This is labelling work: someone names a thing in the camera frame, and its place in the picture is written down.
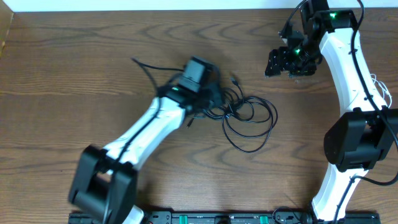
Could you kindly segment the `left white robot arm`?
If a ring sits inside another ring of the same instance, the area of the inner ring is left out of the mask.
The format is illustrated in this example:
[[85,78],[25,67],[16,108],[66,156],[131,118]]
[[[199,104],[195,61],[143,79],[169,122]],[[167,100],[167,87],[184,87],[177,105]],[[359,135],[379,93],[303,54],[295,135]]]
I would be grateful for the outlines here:
[[81,154],[68,201],[100,223],[141,223],[136,205],[139,171],[159,144],[188,115],[224,103],[221,73],[213,63],[191,57],[164,85],[155,85],[147,111],[120,137]]

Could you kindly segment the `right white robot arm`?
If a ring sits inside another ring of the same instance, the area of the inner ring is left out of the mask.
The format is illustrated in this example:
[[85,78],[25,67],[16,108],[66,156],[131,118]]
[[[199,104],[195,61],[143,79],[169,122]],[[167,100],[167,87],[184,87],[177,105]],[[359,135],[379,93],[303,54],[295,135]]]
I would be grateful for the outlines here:
[[378,92],[361,49],[362,20],[350,9],[332,10],[326,0],[303,0],[296,7],[302,31],[287,21],[279,32],[284,46],[269,54],[264,72],[274,77],[310,76],[321,62],[330,69],[340,118],[325,134],[328,167],[320,190],[301,223],[371,223],[376,215],[348,215],[346,206],[360,181],[397,144],[397,110]]

